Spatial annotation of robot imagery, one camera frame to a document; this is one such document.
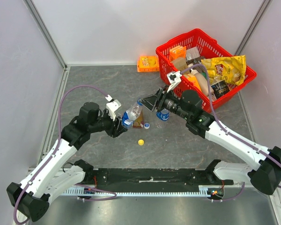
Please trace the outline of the blue Pocari Sweat bottle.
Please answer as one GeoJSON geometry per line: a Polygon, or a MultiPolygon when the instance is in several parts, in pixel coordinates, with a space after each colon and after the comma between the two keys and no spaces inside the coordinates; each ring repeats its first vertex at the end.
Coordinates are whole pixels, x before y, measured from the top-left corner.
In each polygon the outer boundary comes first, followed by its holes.
{"type": "Polygon", "coordinates": [[[167,121],[169,119],[169,111],[167,109],[162,109],[156,112],[156,116],[162,121],[167,121]]]}

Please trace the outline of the clear plastic bottle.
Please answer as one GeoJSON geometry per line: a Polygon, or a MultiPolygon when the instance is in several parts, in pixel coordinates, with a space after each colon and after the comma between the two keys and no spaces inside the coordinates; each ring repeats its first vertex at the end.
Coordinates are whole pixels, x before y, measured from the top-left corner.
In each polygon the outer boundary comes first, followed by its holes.
{"type": "Polygon", "coordinates": [[[133,126],[133,123],[139,118],[142,112],[141,106],[142,104],[139,101],[137,101],[134,103],[133,106],[131,106],[123,113],[122,125],[125,128],[131,128],[133,126]]]}

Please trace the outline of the brown tea bottle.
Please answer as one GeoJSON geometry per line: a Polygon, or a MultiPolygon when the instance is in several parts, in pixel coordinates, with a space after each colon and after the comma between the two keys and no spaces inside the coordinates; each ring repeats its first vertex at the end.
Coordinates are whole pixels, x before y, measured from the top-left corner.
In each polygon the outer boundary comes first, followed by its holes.
{"type": "Polygon", "coordinates": [[[143,128],[144,127],[144,116],[141,110],[139,117],[133,122],[133,128],[143,128]]]}

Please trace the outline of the yellow tea bottle cap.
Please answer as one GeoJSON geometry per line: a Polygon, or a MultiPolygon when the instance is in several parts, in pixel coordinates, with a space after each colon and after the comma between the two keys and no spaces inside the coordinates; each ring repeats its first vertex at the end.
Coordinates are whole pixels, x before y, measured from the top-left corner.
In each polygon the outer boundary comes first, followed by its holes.
{"type": "Polygon", "coordinates": [[[138,144],[139,144],[140,146],[142,146],[142,145],[144,144],[144,140],[140,139],[140,140],[138,141],[138,144]]]}

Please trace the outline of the white blue bottle cap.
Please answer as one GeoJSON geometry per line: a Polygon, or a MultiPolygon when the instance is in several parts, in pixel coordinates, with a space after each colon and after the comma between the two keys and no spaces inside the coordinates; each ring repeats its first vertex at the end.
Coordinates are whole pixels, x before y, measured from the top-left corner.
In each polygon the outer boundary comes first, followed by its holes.
{"type": "Polygon", "coordinates": [[[144,124],[144,128],[145,128],[145,129],[149,129],[149,128],[150,128],[150,124],[149,124],[149,123],[145,123],[145,124],[144,124]]]}

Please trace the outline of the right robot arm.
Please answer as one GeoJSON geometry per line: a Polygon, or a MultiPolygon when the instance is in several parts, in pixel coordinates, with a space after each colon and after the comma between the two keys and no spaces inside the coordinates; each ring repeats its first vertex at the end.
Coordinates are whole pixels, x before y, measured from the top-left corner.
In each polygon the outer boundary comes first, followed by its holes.
{"type": "Polygon", "coordinates": [[[202,99],[194,90],[183,91],[176,97],[166,87],[155,94],[142,97],[139,102],[150,111],[169,112],[183,118],[194,135],[214,142],[244,161],[242,164],[217,161],[214,168],[205,172],[209,184],[220,180],[249,182],[258,191],[272,195],[281,182],[281,148],[268,148],[232,131],[212,114],[203,110],[202,99]]]}

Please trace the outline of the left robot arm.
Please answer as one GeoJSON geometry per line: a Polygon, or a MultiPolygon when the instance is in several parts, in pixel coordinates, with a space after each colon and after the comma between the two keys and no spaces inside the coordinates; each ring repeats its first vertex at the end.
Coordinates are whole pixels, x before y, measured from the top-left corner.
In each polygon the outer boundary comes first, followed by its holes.
{"type": "Polygon", "coordinates": [[[118,137],[127,129],[115,112],[121,107],[118,100],[110,101],[104,110],[94,102],[86,102],[68,125],[39,165],[20,183],[10,183],[7,195],[14,207],[14,216],[22,213],[27,220],[38,221],[50,204],[71,186],[89,184],[94,178],[93,166],[83,160],[74,163],[68,172],[55,178],[58,170],[90,139],[92,133],[106,132],[118,137]]]}

